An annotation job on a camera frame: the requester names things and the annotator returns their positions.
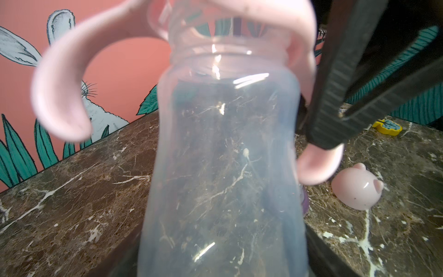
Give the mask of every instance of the bottle neck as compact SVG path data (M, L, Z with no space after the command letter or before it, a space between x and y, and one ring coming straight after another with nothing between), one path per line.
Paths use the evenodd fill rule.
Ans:
M198 55L223 54L261 56L286 64L290 31L237 17L209 4L187 4L176 5L169 21L171 64Z

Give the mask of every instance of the brown marble surface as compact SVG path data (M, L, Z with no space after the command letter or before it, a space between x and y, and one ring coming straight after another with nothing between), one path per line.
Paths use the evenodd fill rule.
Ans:
M442 276L443 133L396 122L397 137L351 139L341 165L383 179L380 201L353 210L325 182L308 188L305 220L362 276ZM0 276L82 276L103 261L143 220L157 138L154 113L2 193Z

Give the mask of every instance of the clear plastic bottle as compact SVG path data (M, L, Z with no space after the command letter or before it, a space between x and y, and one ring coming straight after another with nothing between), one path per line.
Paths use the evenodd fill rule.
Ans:
M290 37L211 6L174 6L139 277L307 276Z

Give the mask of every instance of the yellow toy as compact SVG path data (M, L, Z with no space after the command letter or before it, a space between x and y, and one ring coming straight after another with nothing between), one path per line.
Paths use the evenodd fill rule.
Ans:
M397 123L389 119L381 119L372 124L372 127L376 128L382 134L396 136L403 128Z

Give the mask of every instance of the rabbit illustration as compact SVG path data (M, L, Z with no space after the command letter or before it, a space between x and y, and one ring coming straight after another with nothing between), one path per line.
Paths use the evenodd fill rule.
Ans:
M53 12L47 23L47 35L51 45L58 40L66 31L75 26L75 17L69 10L59 10ZM9 60L26 66L37 66L41 59L40 53L26 40L0 27L0 54ZM88 99L90 86L85 82L81 83L83 105L91 118L93 126L92 142L101 139L106 126L109 125L109 133L112 133L129 122L123 118L106 112L102 107L94 104Z

